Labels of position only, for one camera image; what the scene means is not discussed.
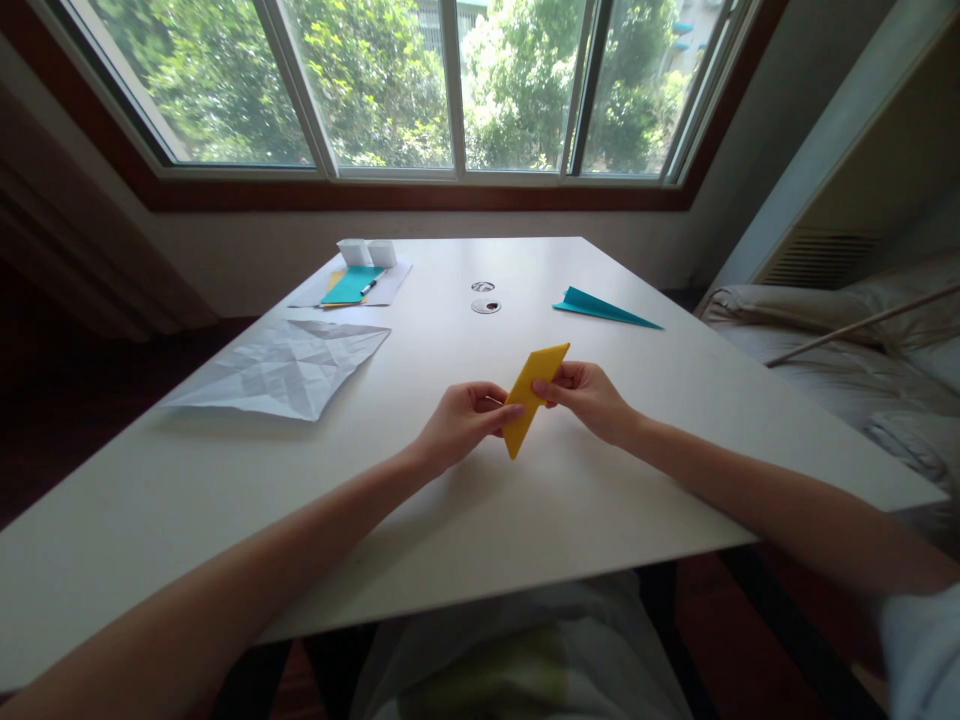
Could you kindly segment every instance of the forearm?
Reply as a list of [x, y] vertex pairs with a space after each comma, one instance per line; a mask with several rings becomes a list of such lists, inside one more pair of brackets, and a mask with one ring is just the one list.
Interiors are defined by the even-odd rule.
[[181, 717], [272, 618], [429, 480], [409, 452], [371, 468], [130, 610], [0, 716]]
[[637, 418], [624, 449], [854, 592], [929, 594], [960, 582], [953, 560], [826, 483], [646, 418]]

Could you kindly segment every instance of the tree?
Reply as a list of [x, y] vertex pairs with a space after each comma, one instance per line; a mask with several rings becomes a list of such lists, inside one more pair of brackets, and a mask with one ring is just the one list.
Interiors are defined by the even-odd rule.
[[131, 48], [127, 59], [136, 60], [141, 82], [193, 159], [310, 162], [252, 4], [93, 0], [93, 6], [123, 40], [121, 49]]
[[470, 167], [555, 168], [563, 149], [583, 3], [495, 0], [464, 48]]
[[[472, 167], [553, 170], [563, 147], [583, 5], [496, 0], [467, 38]], [[675, 0], [614, 3], [584, 167], [643, 172], [662, 150], [685, 81], [658, 76]]]
[[[310, 162], [250, 2], [93, 5], [195, 159]], [[413, 0], [286, 5], [341, 164], [452, 165], [443, 70]]]
[[413, 0], [295, 0], [303, 62], [345, 165], [452, 167], [443, 66]]
[[[311, 161], [250, 0], [90, 0], [193, 159]], [[450, 167], [439, 52], [415, 0], [281, 0], [341, 165]], [[661, 76], [676, 0], [618, 0], [584, 167], [642, 172], [662, 155], [686, 78]], [[463, 43], [468, 166], [554, 170], [582, 0], [492, 0]]]
[[690, 79], [658, 72], [676, 18], [676, 0], [614, 3], [584, 167], [640, 173], [664, 152]]

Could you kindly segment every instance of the table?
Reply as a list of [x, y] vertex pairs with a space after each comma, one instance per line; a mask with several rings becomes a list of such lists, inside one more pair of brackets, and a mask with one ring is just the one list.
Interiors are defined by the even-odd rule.
[[[400, 450], [447, 385], [486, 379], [509, 389], [530, 351], [563, 342], [568, 358], [602, 365], [633, 406], [715, 443], [885, 511], [946, 497], [583, 238], [396, 246], [414, 267], [392, 306], [286, 308], [302, 285], [235, 341], [278, 317], [392, 328], [319, 422], [155, 407], [0, 533], [0, 690], [26, 684], [178, 576]], [[470, 287], [478, 281], [496, 287], [480, 294]], [[568, 285], [666, 329], [551, 309]], [[473, 312], [480, 297], [502, 309]], [[501, 440], [484, 440], [263, 640], [753, 539], [566, 409], [540, 411], [516, 461]]]

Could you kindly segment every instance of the window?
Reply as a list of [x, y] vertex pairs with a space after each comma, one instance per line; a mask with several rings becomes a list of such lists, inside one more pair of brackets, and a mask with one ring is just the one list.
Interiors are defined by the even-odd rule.
[[770, 0], [25, 2], [168, 184], [676, 191]]

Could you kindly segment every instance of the white wall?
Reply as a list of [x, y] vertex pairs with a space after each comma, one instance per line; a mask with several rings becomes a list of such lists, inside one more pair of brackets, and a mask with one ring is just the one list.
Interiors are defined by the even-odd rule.
[[955, 12], [955, 0], [897, 2], [712, 288], [751, 282], [795, 227], [883, 236], [956, 176]]
[[259, 314], [343, 237], [583, 235], [660, 288], [706, 284], [816, 122], [892, 0], [795, 0], [687, 213], [147, 211], [0, 40], [3, 82], [223, 316]]
[[941, 250], [960, 250], [960, 182], [930, 202], [881, 252], [868, 257], [851, 280], [902, 267]]

